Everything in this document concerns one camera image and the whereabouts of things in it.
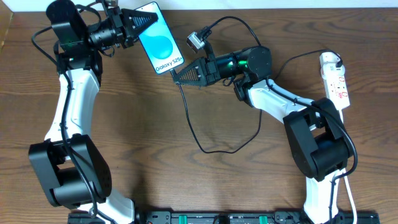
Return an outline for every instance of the green light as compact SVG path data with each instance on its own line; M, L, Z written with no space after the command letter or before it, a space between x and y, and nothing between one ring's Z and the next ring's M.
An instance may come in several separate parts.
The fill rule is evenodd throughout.
M246 65L248 61L238 61L238 65Z

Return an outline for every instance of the light blue device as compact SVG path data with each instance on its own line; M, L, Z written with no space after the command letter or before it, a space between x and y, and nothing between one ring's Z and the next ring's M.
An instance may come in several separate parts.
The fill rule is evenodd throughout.
M142 6L138 11L155 12L158 20L147 28L139 39L144 50L146 51L156 74L168 72L170 69L175 68L184 63L184 58L178 49L177 44L167 26L166 21L160 11L156 2L151 2Z

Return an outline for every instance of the smartphone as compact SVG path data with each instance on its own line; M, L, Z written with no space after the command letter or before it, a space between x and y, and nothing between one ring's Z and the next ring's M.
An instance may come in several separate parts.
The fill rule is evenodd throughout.
M158 20L139 35L147 56L156 74L168 72L184 63L180 49L173 38L170 29L163 18L156 2L151 2L136 9L144 12L155 12Z

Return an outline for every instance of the wooden table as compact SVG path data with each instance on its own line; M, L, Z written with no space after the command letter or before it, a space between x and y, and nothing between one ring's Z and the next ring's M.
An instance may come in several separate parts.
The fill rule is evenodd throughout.
M186 65L198 57L185 44L187 36L227 15L244 19L271 49L274 72L311 50L327 47L341 54L351 100L345 126L359 154L358 169L349 177L356 207L378 212L382 223L396 223L398 9L165 11ZM50 206L27 157L29 145L44 140L59 95L54 65L30 42L48 25L44 13L16 13L0 55L0 223L65 223L69 212ZM38 43L50 52L56 39L48 32ZM217 55L255 45L246 28L229 20L213 29L210 42ZM240 152L207 155L192 138L178 88L169 74L155 74L140 43L118 49L103 65L92 139L123 195L143 208L302 208L305 178L276 119L264 114L258 137ZM299 58L278 84L319 99L325 96L319 69L318 56ZM184 90L205 149L232 150L254 134L258 110L239 102L232 87ZM343 183L338 206L351 210Z

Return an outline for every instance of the white power strip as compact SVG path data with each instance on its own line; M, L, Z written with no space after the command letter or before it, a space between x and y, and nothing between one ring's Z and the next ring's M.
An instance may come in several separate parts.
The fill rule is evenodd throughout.
M322 53L320 56L321 75L325 85L326 97L330 99L337 110L342 110L349 106L348 90L344 77L345 67L336 67L340 59L331 52Z

